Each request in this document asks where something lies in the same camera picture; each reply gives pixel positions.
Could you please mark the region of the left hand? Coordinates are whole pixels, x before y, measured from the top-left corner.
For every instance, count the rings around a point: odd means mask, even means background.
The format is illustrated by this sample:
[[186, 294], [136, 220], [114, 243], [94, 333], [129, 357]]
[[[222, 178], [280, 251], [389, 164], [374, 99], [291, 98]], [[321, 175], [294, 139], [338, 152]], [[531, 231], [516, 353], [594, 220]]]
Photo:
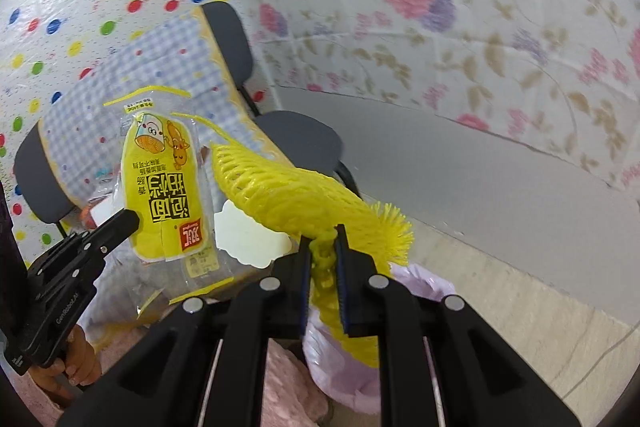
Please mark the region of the left hand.
[[86, 339], [84, 330], [75, 325], [66, 340], [65, 357], [56, 359], [45, 369], [33, 365], [28, 373], [36, 386], [54, 403], [68, 407], [75, 397], [56, 377], [64, 375], [68, 384], [74, 388], [91, 386], [102, 375], [102, 366], [96, 351]]

